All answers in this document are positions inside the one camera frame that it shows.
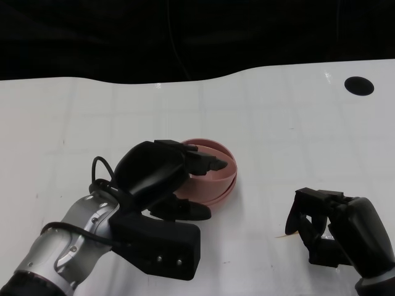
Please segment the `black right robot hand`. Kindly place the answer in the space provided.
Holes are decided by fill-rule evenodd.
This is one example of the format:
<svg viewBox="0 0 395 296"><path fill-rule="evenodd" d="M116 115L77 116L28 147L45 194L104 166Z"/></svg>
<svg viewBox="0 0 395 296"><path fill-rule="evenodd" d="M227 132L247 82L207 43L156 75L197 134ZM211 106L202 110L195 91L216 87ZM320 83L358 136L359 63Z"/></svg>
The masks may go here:
<svg viewBox="0 0 395 296"><path fill-rule="evenodd" d="M380 276L394 267L389 236L365 197L298 189L285 226L287 235L295 232L313 265L352 265L363 278Z"/></svg>

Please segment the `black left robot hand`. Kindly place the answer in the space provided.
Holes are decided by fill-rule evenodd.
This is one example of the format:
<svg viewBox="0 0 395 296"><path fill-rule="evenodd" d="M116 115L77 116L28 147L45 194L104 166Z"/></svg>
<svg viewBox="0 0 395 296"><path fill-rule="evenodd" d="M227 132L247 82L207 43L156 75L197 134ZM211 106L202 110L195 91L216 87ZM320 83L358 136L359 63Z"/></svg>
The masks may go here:
<svg viewBox="0 0 395 296"><path fill-rule="evenodd" d="M221 151L155 140L132 148L112 179L123 215L149 210L165 221L202 221L211 217L205 203L222 195L235 175L235 161Z"/></svg>

